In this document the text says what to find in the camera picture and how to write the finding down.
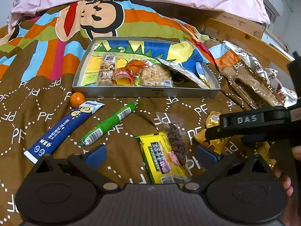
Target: cartoon face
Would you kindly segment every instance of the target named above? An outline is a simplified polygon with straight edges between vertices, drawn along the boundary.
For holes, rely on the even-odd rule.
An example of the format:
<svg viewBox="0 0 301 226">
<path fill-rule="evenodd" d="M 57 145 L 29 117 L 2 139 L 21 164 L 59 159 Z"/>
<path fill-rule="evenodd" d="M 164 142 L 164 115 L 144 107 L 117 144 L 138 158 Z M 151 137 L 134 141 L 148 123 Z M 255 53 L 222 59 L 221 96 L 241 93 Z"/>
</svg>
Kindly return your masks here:
<svg viewBox="0 0 301 226">
<path fill-rule="evenodd" d="M 68 14 L 75 11 L 75 18 L 70 21 Z M 61 11 L 55 25 L 60 40 L 69 40 L 80 28 L 87 32 L 92 40 L 100 36 L 116 36 L 116 30 L 124 21 L 121 4 L 113 0 L 79 1 Z"/>
</svg>

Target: box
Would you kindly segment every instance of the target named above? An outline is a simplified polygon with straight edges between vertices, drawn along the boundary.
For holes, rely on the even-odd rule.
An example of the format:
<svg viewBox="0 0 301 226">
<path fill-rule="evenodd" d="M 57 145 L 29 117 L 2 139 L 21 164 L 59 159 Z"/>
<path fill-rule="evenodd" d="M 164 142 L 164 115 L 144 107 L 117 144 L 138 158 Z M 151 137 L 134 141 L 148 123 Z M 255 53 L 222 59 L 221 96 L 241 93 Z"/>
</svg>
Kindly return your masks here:
<svg viewBox="0 0 301 226">
<path fill-rule="evenodd" d="M 85 74 L 91 74 L 91 78 L 94 78 L 98 74 L 98 70 L 94 69 L 95 72 L 86 73 L 86 69 L 93 51 L 96 49 L 97 42 L 102 41 L 100 46 L 108 47 L 108 41 L 121 41 L 120 44 L 129 43 L 162 43 L 162 46 L 174 45 L 175 42 L 148 39 L 140 37 L 96 37 L 94 38 L 90 45 L 88 46 L 80 64 L 75 74 L 72 88 L 74 92 L 81 92 L 86 98 L 96 98 L 96 97 L 171 97 L 171 98 L 214 98 L 220 90 L 219 82 L 209 70 L 206 63 L 202 62 L 201 67 L 204 72 L 204 76 L 207 82 L 211 86 L 211 89 L 201 89 L 201 88 L 184 88 L 184 87 L 150 87 L 150 86 L 82 86 Z M 124 50 L 131 50 L 123 47 L 116 46 L 116 50 L 120 48 Z M 114 48 L 110 49 L 106 54 L 110 52 L 114 53 Z"/>
</svg>

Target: green wrapped sausage stick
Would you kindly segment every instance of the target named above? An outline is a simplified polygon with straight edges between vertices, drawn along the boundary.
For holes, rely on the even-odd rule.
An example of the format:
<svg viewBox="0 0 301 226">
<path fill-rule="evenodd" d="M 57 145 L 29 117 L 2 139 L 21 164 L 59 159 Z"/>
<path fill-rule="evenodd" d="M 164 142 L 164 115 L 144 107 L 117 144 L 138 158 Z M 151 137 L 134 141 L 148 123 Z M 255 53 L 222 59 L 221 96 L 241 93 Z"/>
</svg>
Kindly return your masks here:
<svg viewBox="0 0 301 226">
<path fill-rule="evenodd" d="M 122 109 L 118 110 L 116 113 L 111 115 L 109 118 L 105 119 L 94 127 L 91 131 L 85 134 L 82 138 L 80 145 L 91 145 L 96 140 L 98 140 L 104 133 L 111 130 L 112 127 L 117 125 L 120 121 L 126 118 L 130 113 L 132 113 L 137 107 L 137 103 L 130 103 L 124 106 Z"/>
</svg>

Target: orange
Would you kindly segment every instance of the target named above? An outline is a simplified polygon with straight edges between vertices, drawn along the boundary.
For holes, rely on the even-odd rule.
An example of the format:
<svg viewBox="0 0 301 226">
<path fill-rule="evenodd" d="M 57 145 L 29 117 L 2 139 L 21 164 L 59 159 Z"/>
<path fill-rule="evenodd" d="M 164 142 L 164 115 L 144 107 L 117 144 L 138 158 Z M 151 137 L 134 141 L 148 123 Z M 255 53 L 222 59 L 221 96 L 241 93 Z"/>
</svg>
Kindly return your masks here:
<svg viewBox="0 0 301 226">
<path fill-rule="evenodd" d="M 86 100 L 85 96 L 80 92 L 75 92 L 70 97 L 70 104 L 73 108 L 79 107 Z"/>
</svg>

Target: finger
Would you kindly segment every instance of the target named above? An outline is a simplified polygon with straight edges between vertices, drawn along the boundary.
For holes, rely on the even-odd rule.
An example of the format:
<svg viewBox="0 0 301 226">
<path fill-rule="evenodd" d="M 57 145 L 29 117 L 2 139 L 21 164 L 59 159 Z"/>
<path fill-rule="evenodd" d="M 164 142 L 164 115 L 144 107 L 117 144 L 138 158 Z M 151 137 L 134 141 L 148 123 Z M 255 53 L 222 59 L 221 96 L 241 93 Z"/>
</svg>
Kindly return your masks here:
<svg viewBox="0 0 301 226">
<path fill-rule="evenodd" d="M 286 194 L 288 197 L 292 196 L 294 192 L 294 188 L 292 186 L 290 186 L 287 190 L 286 190 Z"/>
<path fill-rule="evenodd" d="M 295 159 L 301 161 L 301 146 L 293 147 L 292 153 Z"/>
<path fill-rule="evenodd" d="M 292 181 L 291 181 L 291 179 L 290 179 L 289 176 L 284 175 L 284 176 L 282 176 L 282 178 L 281 178 L 281 183 L 282 183 L 284 189 L 288 189 L 288 188 L 291 186 Z"/>
<path fill-rule="evenodd" d="M 278 179 L 281 177 L 282 169 L 280 169 L 280 167 L 278 166 L 278 163 L 276 163 L 275 166 L 273 167 L 273 172 Z"/>
</svg>

